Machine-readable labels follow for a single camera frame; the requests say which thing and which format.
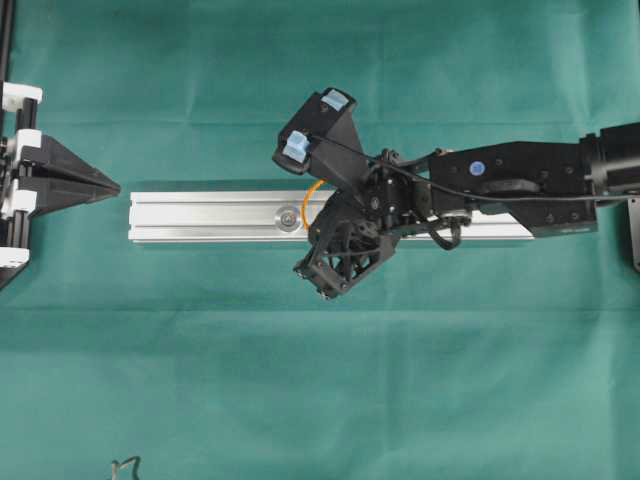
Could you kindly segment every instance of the bolt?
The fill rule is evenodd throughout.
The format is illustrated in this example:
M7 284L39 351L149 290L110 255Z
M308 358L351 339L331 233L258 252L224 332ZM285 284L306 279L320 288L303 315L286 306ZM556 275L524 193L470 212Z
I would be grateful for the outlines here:
M285 227L293 227L296 224L296 216L292 212L284 212L280 216L280 222Z

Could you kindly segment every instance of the orange cable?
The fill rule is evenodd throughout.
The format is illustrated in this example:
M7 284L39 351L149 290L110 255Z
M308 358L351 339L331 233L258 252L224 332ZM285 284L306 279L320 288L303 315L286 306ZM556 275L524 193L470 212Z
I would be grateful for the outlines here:
M311 185L311 188L307 190L307 194L304 196L304 200L302 200L302 224L304 225L305 230L309 230L309 223L307 222L307 204L315 191L324 185L324 183L324 180L318 180L316 183Z

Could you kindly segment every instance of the blue dot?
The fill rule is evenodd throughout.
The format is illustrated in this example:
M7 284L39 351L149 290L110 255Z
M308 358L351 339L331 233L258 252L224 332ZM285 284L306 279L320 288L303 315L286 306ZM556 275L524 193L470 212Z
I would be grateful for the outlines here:
M474 177L479 177L484 173L487 167L484 166L484 163L475 161L471 165L469 165L469 173Z

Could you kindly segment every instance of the black triangular clamp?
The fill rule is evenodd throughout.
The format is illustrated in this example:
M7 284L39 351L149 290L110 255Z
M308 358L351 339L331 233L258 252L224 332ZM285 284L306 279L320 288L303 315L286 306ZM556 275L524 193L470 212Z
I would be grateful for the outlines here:
M0 185L3 190L0 198L9 195L7 190L11 188L12 191L35 192L35 202L28 212L16 209L7 218L0 218L0 247L4 247L0 248L0 289L28 262L33 217L120 193L117 183L47 135L42 135L40 148L24 146L20 157L17 169L12 169L11 162L5 162L7 181ZM21 253L26 255L23 263L19 261ZM13 266L7 266L13 261L12 256L18 260Z

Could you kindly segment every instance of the wrinkled fabric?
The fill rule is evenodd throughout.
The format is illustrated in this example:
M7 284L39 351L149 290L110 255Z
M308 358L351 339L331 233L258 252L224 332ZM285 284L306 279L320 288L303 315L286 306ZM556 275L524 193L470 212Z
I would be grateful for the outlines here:
M18 4L11 81L123 191L37 219L0 293L0 477L131 455L143 480L640 475L625 207L595 234L403 246L334 302L291 272L303 244L127 240L131 191L299 180L275 137L327 86L367 152L407 158L638 121L635 0Z

